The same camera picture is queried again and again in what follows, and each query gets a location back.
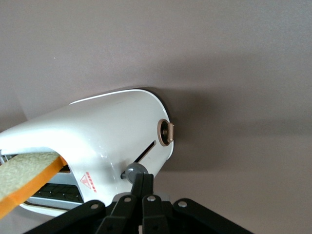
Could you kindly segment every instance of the bread slice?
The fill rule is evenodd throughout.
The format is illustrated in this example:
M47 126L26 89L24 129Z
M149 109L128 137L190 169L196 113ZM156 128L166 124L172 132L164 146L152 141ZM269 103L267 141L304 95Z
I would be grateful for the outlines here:
M31 197L66 164L57 153L29 153L1 165L0 219Z

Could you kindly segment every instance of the gray wall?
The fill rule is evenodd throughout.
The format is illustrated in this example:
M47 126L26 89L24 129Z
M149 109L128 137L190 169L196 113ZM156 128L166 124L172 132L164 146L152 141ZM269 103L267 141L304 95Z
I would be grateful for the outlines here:
M155 180L256 233L312 230L312 3L0 2L0 130L145 87L175 123ZM47 220L17 208L1 233Z

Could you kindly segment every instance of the orange crust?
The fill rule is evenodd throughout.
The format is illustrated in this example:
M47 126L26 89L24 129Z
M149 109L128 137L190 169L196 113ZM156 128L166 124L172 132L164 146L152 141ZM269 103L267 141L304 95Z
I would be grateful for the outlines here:
M45 185L63 166L66 166L66 161L60 156L55 159L48 167L30 180L20 189L11 193L0 201L0 219L6 216L15 207L26 201L43 185Z

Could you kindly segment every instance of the toaster slot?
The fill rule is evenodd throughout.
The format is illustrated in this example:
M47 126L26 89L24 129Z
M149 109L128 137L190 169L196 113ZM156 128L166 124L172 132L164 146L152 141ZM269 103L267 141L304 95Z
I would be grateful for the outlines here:
M147 153L156 145L156 141L154 140L141 154L134 162L140 162L144 156L147 155Z
M81 205L83 200L75 185L47 183L25 203L33 206L70 210Z

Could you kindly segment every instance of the warning label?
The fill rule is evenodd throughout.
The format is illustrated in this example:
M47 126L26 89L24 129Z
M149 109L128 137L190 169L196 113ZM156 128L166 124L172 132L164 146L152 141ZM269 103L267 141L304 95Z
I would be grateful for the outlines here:
M93 189L95 193L97 192L89 172L86 172L86 174L83 175L80 182L87 186L89 189Z

